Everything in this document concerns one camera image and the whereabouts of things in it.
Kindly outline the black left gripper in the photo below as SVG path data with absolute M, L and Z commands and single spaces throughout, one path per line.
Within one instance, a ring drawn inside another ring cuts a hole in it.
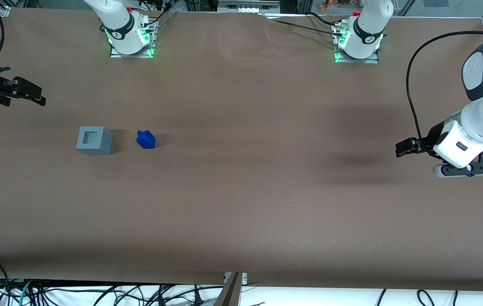
M 430 128 L 426 137 L 412 137 L 400 141 L 396 144 L 396 157 L 399 158 L 404 155 L 416 153 L 417 151 L 426 151 L 428 154 L 436 154 L 433 148 L 442 134 L 443 127 L 444 121 L 441 121 Z

